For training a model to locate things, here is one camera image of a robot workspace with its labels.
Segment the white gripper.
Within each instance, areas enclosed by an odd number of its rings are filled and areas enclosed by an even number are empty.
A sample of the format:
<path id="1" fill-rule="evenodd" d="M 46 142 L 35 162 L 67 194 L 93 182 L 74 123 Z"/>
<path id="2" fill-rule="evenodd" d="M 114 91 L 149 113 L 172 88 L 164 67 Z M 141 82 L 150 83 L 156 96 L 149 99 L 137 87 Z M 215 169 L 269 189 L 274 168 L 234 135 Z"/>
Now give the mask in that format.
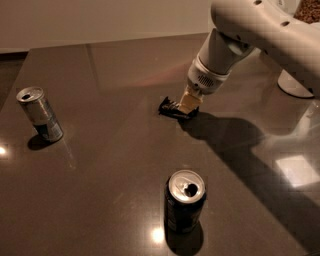
<path id="1" fill-rule="evenodd" d="M 203 102 L 203 95 L 216 92 L 227 80 L 230 66 L 217 64 L 209 67 L 197 55 L 187 73 L 187 86 L 180 99 L 178 110 L 189 114 Z"/>

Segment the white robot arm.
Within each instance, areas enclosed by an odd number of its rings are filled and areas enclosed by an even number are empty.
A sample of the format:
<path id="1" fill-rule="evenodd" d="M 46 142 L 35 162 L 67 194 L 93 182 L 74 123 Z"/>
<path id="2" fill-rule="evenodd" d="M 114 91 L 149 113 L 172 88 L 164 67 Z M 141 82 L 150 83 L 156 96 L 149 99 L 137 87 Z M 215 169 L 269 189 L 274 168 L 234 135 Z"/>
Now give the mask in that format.
<path id="1" fill-rule="evenodd" d="M 320 82 L 320 31 L 269 0 L 212 0 L 214 28 L 188 71 L 178 110 L 188 114 L 228 78 L 232 67 L 258 48 L 300 84 Z"/>

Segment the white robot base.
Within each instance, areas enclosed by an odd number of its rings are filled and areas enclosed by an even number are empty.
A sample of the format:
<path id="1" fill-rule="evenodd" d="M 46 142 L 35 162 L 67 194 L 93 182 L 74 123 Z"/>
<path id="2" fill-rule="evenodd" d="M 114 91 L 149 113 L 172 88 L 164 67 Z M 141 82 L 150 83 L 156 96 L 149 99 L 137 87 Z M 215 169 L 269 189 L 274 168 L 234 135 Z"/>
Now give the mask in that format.
<path id="1" fill-rule="evenodd" d="M 297 97 L 311 99 L 314 95 L 293 78 L 287 71 L 282 70 L 278 78 L 278 86 L 286 94 Z"/>

